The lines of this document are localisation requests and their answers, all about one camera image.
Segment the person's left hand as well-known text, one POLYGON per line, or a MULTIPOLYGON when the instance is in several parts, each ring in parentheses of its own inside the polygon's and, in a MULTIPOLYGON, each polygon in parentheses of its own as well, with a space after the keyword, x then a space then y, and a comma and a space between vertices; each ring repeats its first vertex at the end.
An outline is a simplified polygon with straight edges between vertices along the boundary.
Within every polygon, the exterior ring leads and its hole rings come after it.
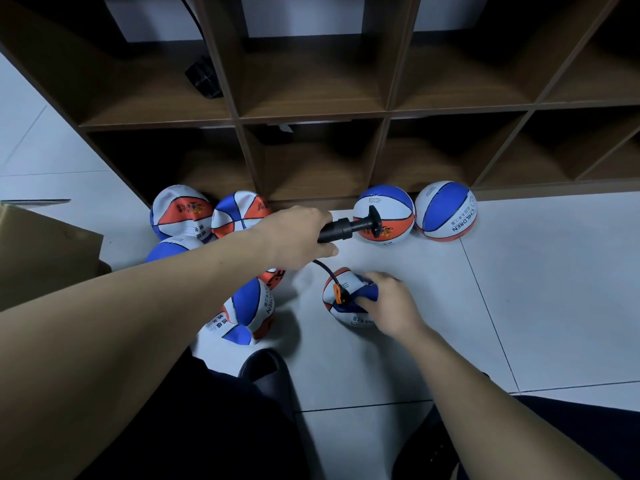
POLYGON ((251 233, 262 245, 262 261, 267 268, 299 270, 311 263, 306 250, 318 243, 324 225, 333 221, 329 211, 295 206, 278 211, 256 224, 251 233))

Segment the person's right hand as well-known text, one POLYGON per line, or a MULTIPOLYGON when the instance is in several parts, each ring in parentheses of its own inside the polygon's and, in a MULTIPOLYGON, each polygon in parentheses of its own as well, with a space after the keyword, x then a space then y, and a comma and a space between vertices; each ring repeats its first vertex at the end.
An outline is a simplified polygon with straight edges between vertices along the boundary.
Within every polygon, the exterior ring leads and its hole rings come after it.
POLYGON ((416 303, 401 280, 388 273, 368 272, 364 277, 373 281, 382 295, 383 317, 371 317, 384 334, 402 343, 427 330, 416 303))

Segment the half-inflated tricolour ball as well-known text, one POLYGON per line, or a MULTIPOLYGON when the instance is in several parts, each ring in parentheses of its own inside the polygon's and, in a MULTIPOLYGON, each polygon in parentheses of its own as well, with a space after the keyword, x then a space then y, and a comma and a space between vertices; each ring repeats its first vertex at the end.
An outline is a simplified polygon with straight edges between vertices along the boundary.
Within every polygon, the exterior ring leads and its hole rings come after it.
POLYGON ((364 296, 375 300, 378 295, 378 286, 373 281, 348 267, 341 267, 326 281, 323 302, 327 311, 341 323, 355 328, 372 328, 374 321, 355 299, 364 296))

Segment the black hand air pump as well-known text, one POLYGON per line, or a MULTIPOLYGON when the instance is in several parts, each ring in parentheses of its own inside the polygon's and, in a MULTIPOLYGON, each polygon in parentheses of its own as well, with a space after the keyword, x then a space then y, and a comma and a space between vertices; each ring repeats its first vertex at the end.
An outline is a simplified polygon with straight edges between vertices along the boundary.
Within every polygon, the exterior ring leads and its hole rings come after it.
POLYGON ((361 231, 371 231, 374 238, 380 236, 383 228, 382 219, 375 206, 369 206, 369 213, 366 217, 350 221, 348 218, 341 218, 332 221, 322 227, 317 242, 329 243, 352 238, 354 233, 361 231))

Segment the person's right forearm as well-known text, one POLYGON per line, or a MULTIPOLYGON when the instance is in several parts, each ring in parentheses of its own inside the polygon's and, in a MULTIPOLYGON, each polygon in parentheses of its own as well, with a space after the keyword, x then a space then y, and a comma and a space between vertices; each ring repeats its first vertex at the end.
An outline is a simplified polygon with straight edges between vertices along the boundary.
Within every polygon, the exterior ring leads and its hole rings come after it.
POLYGON ((418 364, 470 480, 620 480, 426 325, 398 341, 418 364))

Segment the person's left forearm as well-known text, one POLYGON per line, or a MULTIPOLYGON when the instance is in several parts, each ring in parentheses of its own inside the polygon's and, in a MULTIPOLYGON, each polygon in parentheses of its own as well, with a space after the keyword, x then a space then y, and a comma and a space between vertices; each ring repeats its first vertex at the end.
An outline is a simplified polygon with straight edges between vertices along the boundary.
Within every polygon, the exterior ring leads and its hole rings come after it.
POLYGON ((0 480, 71 479, 216 309, 273 266, 263 228, 0 312, 0 480))

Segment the deflated tricolour ball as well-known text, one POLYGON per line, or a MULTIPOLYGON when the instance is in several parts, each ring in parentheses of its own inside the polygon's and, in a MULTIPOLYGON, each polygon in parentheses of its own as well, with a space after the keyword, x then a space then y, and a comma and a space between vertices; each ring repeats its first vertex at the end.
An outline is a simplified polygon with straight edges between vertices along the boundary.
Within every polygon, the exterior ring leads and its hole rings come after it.
POLYGON ((256 225, 273 213, 268 201, 252 191, 236 191, 219 201, 212 213, 212 234, 220 239, 256 225))
POLYGON ((155 245, 145 259, 146 263, 167 257, 180 255, 187 251, 203 247, 204 243, 191 235, 177 235, 162 240, 155 245))
POLYGON ((269 290, 274 290, 282 281, 285 270, 280 268, 272 268, 258 275, 258 279, 263 282, 269 290))
POLYGON ((201 192, 187 185, 171 185, 156 195, 149 221, 161 241, 189 235, 207 243, 214 239, 213 211, 214 206, 201 192))
POLYGON ((255 345, 271 330, 274 311, 271 291, 254 278, 226 300, 202 331, 239 346, 255 345))

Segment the inflated tricolour ball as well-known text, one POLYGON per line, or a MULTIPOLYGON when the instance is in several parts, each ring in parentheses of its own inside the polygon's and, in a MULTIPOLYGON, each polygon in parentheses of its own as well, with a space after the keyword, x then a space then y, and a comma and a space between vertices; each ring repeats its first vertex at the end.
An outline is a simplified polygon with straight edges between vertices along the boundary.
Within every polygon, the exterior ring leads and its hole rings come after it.
POLYGON ((474 193, 459 182, 443 180, 429 184, 415 199, 414 228, 432 241, 461 238, 473 229, 477 216, 474 193))
POLYGON ((370 206, 378 211, 382 227, 378 237, 374 237, 370 230, 358 231, 362 239, 381 246, 391 246, 409 236, 415 223, 415 207, 404 190, 393 185, 371 187, 356 201, 353 219, 357 221, 367 217, 370 206))

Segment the person's dark left slipper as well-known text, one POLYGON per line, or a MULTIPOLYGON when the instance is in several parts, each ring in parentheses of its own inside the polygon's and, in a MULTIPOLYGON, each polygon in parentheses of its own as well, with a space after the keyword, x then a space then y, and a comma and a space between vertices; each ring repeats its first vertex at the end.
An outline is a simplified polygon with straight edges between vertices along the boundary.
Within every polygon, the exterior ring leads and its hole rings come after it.
POLYGON ((272 348, 251 354, 238 373, 238 378, 252 383, 268 399, 276 402, 284 416, 295 422, 296 398, 289 368, 283 357, 272 348))

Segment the person's dark slipper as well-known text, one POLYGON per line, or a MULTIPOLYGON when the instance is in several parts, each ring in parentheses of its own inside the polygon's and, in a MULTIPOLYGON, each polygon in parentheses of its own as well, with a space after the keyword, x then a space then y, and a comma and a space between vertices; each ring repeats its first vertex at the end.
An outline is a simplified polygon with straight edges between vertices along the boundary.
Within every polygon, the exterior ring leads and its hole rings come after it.
POLYGON ((276 402, 284 416, 295 422, 296 398, 289 368, 283 357, 272 348, 251 354, 238 373, 238 378, 252 383, 268 399, 276 402))
POLYGON ((394 462, 391 480, 458 480, 460 459, 433 405, 394 462))

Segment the person's dark right slipper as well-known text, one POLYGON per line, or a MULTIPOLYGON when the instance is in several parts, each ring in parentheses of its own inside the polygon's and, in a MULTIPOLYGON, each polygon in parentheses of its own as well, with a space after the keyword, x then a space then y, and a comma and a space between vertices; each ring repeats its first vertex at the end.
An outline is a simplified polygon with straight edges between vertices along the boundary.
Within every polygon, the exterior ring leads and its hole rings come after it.
POLYGON ((458 480, 460 459, 433 405, 394 462, 391 480, 458 480))

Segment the brown wooden cubby shelf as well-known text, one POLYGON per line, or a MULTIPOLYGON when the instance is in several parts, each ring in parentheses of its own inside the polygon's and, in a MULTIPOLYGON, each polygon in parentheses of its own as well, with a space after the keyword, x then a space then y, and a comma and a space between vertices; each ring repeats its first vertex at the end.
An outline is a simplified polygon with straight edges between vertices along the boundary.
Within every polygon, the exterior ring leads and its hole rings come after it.
POLYGON ((480 201, 640 191, 640 0, 445 0, 465 11, 434 29, 428 0, 363 0, 335 10, 360 32, 308 36, 193 1, 208 48, 133 41, 107 0, 0 0, 0 53, 147 206, 171 184, 326 210, 438 180, 480 201), (185 75, 201 55, 222 98, 185 75))

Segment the person's dark trousers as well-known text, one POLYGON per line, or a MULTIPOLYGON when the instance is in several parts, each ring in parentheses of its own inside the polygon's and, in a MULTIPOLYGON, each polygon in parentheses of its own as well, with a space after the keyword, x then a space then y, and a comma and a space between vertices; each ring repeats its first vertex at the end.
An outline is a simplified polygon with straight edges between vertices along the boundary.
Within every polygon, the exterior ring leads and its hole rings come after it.
MULTIPOLYGON (((531 395, 517 400, 622 480, 640 480, 640 412, 531 395)), ((76 480, 312 480, 295 422, 252 383, 190 349, 76 480)))

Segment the brown cardboard box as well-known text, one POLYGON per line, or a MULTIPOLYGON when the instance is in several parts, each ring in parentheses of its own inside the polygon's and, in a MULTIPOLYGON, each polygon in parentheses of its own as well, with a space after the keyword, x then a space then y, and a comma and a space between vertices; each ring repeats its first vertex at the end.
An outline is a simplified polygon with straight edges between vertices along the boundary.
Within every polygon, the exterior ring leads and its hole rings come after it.
POLYGON ((112 272, 103 235, 0 203, 0 312, 112 272))

